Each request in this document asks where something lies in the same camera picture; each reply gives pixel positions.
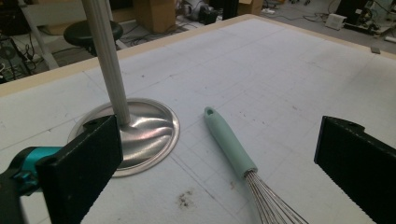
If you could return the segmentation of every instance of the cable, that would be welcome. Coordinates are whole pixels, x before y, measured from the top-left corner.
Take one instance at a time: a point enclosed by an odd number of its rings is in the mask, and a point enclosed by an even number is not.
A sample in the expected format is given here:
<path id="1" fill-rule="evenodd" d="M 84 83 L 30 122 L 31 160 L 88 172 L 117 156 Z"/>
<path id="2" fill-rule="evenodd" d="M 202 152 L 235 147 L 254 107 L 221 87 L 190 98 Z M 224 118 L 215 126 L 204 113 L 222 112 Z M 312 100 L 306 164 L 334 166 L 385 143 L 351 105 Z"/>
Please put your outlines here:
<path id="1" fill-rule="evenodd" d="M 52 54 L 57 54 L 57 53 L 61 53 L 70 49 L 84 49 L 84 48 L 80 48 L 80 47 L 73 47 L 73 48 L 68 48 L 68 49 L 60 49 L 58 51 L 52 52 Z"/>
<path id="2" fill-rule="evenodd" d="M 29 53 L 29 45 L 25 45 L 25 54 L 26 57 L 32 61 L 33 57 L 35 57 L 35 47 L 33 47 L 33 42 L 32 42 L 32 33 L 29 33 L 29 42 L 30 42 L 30 46 L 32 46 L 32 54 Z"/>
<path id="3" fill-rule="evenodd" d="M 1 63 L 1 65 L 3 66 L 2 68 L 0 68 L 0 73 L 3 72 L 3 70 L 6 68 L 6 65 Z"/>
<path id="4" fill-rule="evenodd" d="M 123 35 L 127 35 L 129 33 L 131 33 L 133 30 L 135 30 L 137 27 L 139 27 L 139 25 L 136 25 L 134 28 L 132 28 L 130 31 L 124 33 Z"/>
<path id="5" fill-rule="evenodd" d="M 39 32 L 43 33 L 44 35 L 54 35 L 54 36 L 62 36 L 62 35 L 55 35 L 50 33 L 49 31 L 45 30 L 44 27 L 38 29 Z"/>
<path id="6" fill-rule="evenodd" d="M 129 36 L 129 37 L 125 37 L 123 39 L 127 40 L 127 39 L 131 38 L 131 40 L 129 42 L 129 45 L 130 46 L 136 46 L 136 45 L 139 45 L 139 44 L 147 43 L 147 42 L 152 41 L 154 39 L 158 39 L 158 38 L 165 37 L 165 36 L 168 36 L 168 35 L 174 35 L 174 34 L 178 34 L 178 33 L 184 32 L 183 30 L 180 29 L 180 28 L 182 28 L 184 26 L 188 26 L 189 25 L 189 26 L 197 28 L 196 26 L 192 25 L 191 23 L 192 22 L 189 22 L 189 23 L 185 23 L 183 25 L 173 24 L 173 25 L 169 26 L 165 30 L 165 32 L 162 33 L 162 34 L 148 33 L 146 35 L 140 35 L 140 36 Z"/>
<path id="7" fill-rule="evenodd" d="M 326 22 L 325 18 L 329 17 L 327 13 L 315 13 L 314 16 L 303 16 L 304 19 L 308 21 L 313 21 L 308 18 L 315 18 L 313 22 Z"/>
<path id="8" fill-rule="evenodd" d="M 286 20 L 288 20 L 288 21 L 297 21 L 297 20 L 304 20 L 304 18 L 303 17 L 298 17 L 298 18 L 287 18 L 287 17 L 285 17 L 285 16 L 268 16 L 268 15 L 266 15 L 266 14 L 263 14 L 263 16 L 264 17 L 268 17 L 268 18 L 284 18 L 284 19 L 286 19 Z"/>

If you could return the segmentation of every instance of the black stool seat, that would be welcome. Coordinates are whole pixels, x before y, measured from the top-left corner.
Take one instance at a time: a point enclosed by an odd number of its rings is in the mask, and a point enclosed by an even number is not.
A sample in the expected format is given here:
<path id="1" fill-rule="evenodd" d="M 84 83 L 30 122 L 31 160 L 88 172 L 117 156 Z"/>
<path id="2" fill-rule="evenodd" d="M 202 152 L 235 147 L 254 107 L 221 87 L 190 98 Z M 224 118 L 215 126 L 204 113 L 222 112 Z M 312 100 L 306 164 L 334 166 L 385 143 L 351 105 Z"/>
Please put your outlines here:
<path id="1" fill-rule="evenodd" d="M 110 21 L 110 25 L 114 41 L 120 39 L 123 34 L 122 27 L 114 21 Z M 96 56 L 90 26 L 87 21 L 79 21 L 68 26 L 64 30 L 64 40 L 71 45 L 83 47 Z"/>

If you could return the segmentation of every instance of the stainless steel base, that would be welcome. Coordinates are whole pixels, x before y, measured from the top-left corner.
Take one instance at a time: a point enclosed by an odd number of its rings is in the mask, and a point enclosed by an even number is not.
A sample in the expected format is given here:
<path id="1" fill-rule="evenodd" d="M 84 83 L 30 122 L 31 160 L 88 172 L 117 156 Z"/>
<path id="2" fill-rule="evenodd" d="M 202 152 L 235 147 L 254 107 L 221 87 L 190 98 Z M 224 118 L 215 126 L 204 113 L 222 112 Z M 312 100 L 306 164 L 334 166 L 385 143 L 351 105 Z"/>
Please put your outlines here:
<path id="1" fill-rule="evenodd" d="M 141 98 L 127 103 L 131 122 L 120 126 L 124 160 L 114 176 L 134 175 L 154 166 L 172 151 L 180 133 L 177 116 L 166 105 Z M 77 123 L 68 140 L 84 131 L 84 123 L 111 114 L 111 104 L 95 108 Z"/>

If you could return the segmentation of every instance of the white table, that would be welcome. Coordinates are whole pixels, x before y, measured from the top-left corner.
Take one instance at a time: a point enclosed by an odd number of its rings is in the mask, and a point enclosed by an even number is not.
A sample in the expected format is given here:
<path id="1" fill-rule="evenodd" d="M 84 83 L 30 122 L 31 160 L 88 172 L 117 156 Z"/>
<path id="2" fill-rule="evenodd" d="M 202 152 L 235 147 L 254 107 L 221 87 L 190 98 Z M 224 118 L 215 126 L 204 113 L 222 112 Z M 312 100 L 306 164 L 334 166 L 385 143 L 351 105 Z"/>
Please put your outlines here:
<path id="1" fill-rule="evenodd" d="M 111 179 L 83 223 L 259 223 L 245 182 L 205 126 L 207 105 L 227 119 L 263 180 L 310 223 L 373 223 L 314 155 L 324 115 L 396 147 L 394 55 L 243 16 L 119 56 L 127 96 L 169 105 L 181 135 L 155 167 Z M 25 147 L 65 145 L 76 122 L 107 102 L 96 59 L 1 85 L 0 171 Z M 50 223 L 41 193 L 23 204 L 31 223 Z"/>

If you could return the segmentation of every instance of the whisk handle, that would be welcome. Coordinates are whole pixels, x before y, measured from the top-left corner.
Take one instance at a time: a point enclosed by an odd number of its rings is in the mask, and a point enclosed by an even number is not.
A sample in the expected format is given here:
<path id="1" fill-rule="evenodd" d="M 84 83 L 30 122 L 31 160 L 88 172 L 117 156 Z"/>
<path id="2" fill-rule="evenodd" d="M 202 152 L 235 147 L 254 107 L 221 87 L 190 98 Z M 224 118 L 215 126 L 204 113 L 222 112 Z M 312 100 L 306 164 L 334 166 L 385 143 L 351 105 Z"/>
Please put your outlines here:
<path id="1" fill-rule="evenodd" d="M 210 132 L 233 165 L 238 176 L 243 178 L 247 171 L 253 170 L 256 172 L 257 166 L 238 141 L 227 121 L 209 106 L 205 108 L 204 117 Z"/>

